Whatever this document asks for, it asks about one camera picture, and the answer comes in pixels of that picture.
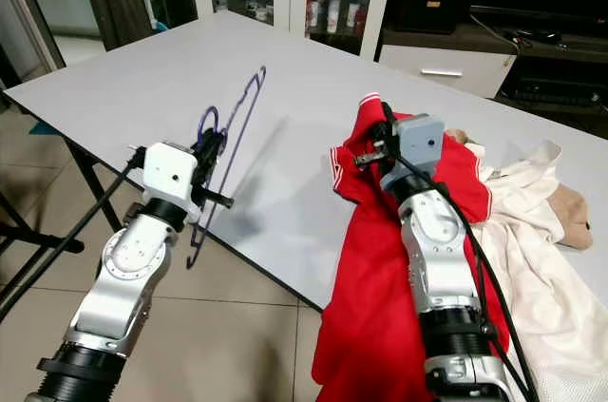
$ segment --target black cable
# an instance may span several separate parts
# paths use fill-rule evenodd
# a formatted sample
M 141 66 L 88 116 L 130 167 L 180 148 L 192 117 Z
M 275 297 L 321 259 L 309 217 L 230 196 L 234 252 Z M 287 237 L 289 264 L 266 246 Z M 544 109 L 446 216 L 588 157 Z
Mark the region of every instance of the black cable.
M 529 391 L 525 387 L 525 384 L 523 383 L 522 379 L 520 378 L 520 375 L 515 370 L 515 366 L 513 366 L 513 363 L 506 356 L 506 353 L 504 352 L 503 347 L 501 347 L 501 344 L 498 341 L 498 338 L 496 336 L 492 336 L 491 340 L 492 340 L 492 344 L 494 345 L 494 348 L 496 349 L 496 352 L 501 357 L 501 360 L 503 361 L 506 368 L 509 370 L 509 373 L 511 373 L 511 376 L 513 377 L 513 380 L 515 381 L 515 384 L 517 385 L 517 387 L 520 389 L 522 394 L 528 393 L 528 395 L 529 395 Z
M 481 28 L 485 29 L 488 33 L 490 33 L 492 36 L 494 36 L 496 39 L 499 39 L 501 41 L 503 41 L 504 43 L 507 43 L 509 45 L 511 45 L 513 48 L 515 48 L 515 59 L 517 60 L 520 57 L 520 46 L 514 42 L 511 41 L 509 39 L 506 39 L 505 37 L 501 36 L 500 34 L 498 34 L 496 31 L 494 31 L 493 29 L 491 29 L 488 25 L 484 24 L 483 22 L 481 22 L 477 17 L 475 17 L 473 14 L 469 14 L 469 17 L 471 18 L 471 20 L 473 22 L 475 22 L 477 25 L 479 25 Z
M 406 160 L 402 155 L 398 155 L 396 157 L 396 160 L 399 163 L 401 163 L 403 166 L 405 166 L 407 169 L 409 169 L 418 178 L 425 181 L 426 183 L 428 183 L 429 186 L 431 186 L 432 188 L 437 190 L 439 192 L 439 194 L 449 203 L 449 205 L 452 206 L 452 208 L 454 209 L 454 211 L 456 212 L 456 214 L 458 215 L 460 220 L 463 222 L 466 234 L 468 235 L 468 238 L 471 242 L 473 250 L 475 250 L 475 254 L 482 260 L 482 263 L 485 266 L 487 274 L 490 278 L 490 281 L 492 282 L 492 285 L 494 286 L 494 290 L 496 291 L 497 297 L 501 304 L 504 320 L 506 322 L 507 329 L 511 336 L 511 340 L 513 341 L 513 347 L 515 348 L 515 353 L 517 355 L 518 360 L 520 361 L 520 366 L 522 368 L 522 373 L 523 373 L 523 379 L 525 380 L 525 383 L 527 385 L 527 391 L 522 392 L 522 395 L 526 398 L 526 400 L 531 400 L 532 402 L 539 402 L 539 396 L 536 392 L 536 387 L 534 386 L 534 380 L 532 377 L 532 373 L 530 371 L 530 368 L 528 367 L 527 361 L 525 360 L 522 343 L 520 342 L 520 339 L 517 335 L 517 331 L 515 330 L 515 325 L 513 324 L 513 318 L 511 317 L 511 314 L 509 313 L 508 305 L 506 304 L 506 300 L 504 299 L 503 290 L 501 290 L 499 281 L 496 278 L 496 274 L 494 274 L 494 270 L 492 269 L 492 266 L 490 265 L 490 263 L 487 259 L 487 256 L 485 255 L 484 249 L 479 244 L 477 239 L 475 239 L 475 236 L 473 235 L 473 231 L 471 230 L 471 227 L 468 224 L 468 220 L 466 219 L 465 214 L 463 214 L 463 212 L 461 211 L 458 204 L 456 204 L 456 202 L 449 196 L 447 191 L 439 183 L 434 182 L 427 174 L 425 174 L 419 168 L 417 168 L 412 163 L 410 163 L 408 160 Z M 483 277 L 480 277 L 479 283 L 480 283 L 480 292 L 483 293 L 483 294 L 480 293 L 480 296 L 485 297 L 485 289 L 483 291 L 481 290 L 481 288 L 483 287 L 483 283 L 484 283 Z M 512 373 L 512 371 L 515 371 L 515 368 L 510 363 L 510 361 L 508 360 L 508 357 L 506 355 L 504 356 L 503 361 L 505 361 L 505 360 L 509 362 L 509 365 L 506 366 L 507 369 L 509 370 L 509 372 Z M 516 380 L 516 378 L 519 378 L 519 376 L 517 375 L 517 372 L 514 372 L 512 374 L 512 376 L 513 376 L 514 380 Z
M 484 318 L 489 318 L 487 310 L 487 298 L 485 297 L 485 280 L 484 280 L 484 269 L 482 268 L 482 259 L 479 258 L 477 252 L 475 252 L 475 267 L 477 269 L 477 278 L 479 279 L 479 291 L 484 293 L 479 297 L 479 302 L 482 307 L 482 314 Z
M 50 267 L 50 265 L 62 254 L 62 252 L 66 249 L 66 247 L 76 239 L 76 236 L 83 230 L 83 228 L 91 221 L 91 219 L 95 216 L 95 214 L 102 208 L 102 206 L 109 200 L 112 193 L 116 191 L 116 189 L 121 186 L 121 183 L 124 182 L 128 173 L 134 167 L 143 166 L 143 154 L 145 153 L 145 149 L 143 147 L 139 147 L 131 160 L 127 163 L 124 170 L 118 175 L 116 180 L 109 186 L 107 190 L 105 190 L 104 195 L 86 212 L 85 216 L 76 223 L 76 225 L 71 229 L 71 231 L 67 234 L 67 236 L 61 241 L 56 248 L 50 252 L 46 259 L 44 259 L 40 265 L 36 268 L 36 270 L 24 281 L 24 283 L 15 290 L 13 295 L 2 305 L 0 308 L 0 322 L 5 318 L 5 316 L 9 313 L 10 309 L 17 303 L 17 301 L 26 293 L 26 291 L 31 288 L 31 286 L 42 276 L 42 274 Z

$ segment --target drawer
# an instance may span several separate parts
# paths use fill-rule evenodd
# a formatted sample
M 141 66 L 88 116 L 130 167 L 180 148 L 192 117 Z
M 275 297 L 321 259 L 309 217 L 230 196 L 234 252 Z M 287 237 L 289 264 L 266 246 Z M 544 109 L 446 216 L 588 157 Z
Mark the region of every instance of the drawer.
M 452 86 L 484 98 L 494 98 L 515 55 L 443 48 L 382 46 L 380 64 Z

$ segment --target drawer handle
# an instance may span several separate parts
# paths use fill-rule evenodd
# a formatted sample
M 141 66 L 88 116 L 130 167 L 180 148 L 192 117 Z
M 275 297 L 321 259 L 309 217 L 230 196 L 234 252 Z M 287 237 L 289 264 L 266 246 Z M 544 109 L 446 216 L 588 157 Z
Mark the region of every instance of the drawer handle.
M 423 76 L 444 76 L 444 77 L 463 77 L 462 71 L 445 71 L 444 69 L 420 69 Z

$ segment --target robotic arm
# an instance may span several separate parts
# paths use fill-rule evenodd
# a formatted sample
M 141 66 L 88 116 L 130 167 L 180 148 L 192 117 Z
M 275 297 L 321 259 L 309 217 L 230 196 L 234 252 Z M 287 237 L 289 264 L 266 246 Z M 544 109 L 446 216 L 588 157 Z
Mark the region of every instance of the robotic arm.
M 215 160 L 223 142 L 210 141 L 207 148 L 213 144 L 211 158 Z M 204 188 L 193 188 L 200 185 L 199 168 L 209 156 L 172 144 L 146 149 L 146 204 L 105 244 L 99 275 L 72 318 L 64 343 L 54 357 L 40 361 L 38 369 L 47 376 L 27 402 L 110 399 L 149 315 L 154 289 L 168 271 L 171 248 L 184 221 L 199 220 L 204 199 L 232 204 L 221 195 L 205 195 Z
M 502 360 L 506 356 L 494 356 L 490 349 L 490 343 L 500 344 L 487 315 L 483 284 L 478 293 L 465 258 L 466 235 L 477 241 L 445 186 L 430 179 L 441 158 L 444 125 L 427 114 L 395 120 L 383 106 L 387 121 L 371 130 L 376 151 L 357 157 L 355 164 L 380 163 L 380 186 L 399 205 L 409 282 L 427 352 L 427 386 L 440 401 L 513 401 Z M 508 316 L 505 304 L 503 309 Z M 510 333 L 519 345 L 514 329 Z M 518 358 L 527 370 L 523 356 Z M 513 369 L 510 363 L 507 368 Z M 538 400 L 532 382 L 527 383 L 528 389 L 521 384 L 524 397 Z

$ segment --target white stripe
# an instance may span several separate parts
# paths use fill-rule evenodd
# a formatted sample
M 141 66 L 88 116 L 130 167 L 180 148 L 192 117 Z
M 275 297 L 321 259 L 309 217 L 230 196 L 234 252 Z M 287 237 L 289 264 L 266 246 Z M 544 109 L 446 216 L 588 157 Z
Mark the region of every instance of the white stripe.
M 334 190 L 338 189 L 338 186 L 340 185 L 340 181 L 342 181 L 343 172 L 344 172 L 344 168 L 342 166 L 340 166 L 340 168 L 338 169 L 338 178 L 337 178 L 336 182 L 333 183 Z
M 485 186 L 485 189 L 489 195 L 487 198 L 487 212 L 485 213 L 485 221 L 488 221 L 490 219 L 490 214 L 492 213 L 492 190 L 490 190 L 487 186 Z
M 335 182 L 335 178 L 337 175 L 337 163 L 335 162 L 335 147 L 330 149 L 330 163 L 332 164 L 332 180 Z
M 363 97 L 363 99 L 359 102 L 359 106 L 364 105 L 365 103 L 367 103 L 368 101 L 371 100 L 376 100 L 376 99 L 380 99 L 380 93 L 378 92 L 373 92 L 373 93 L 368 93 L 367 95 L 365 95 Z

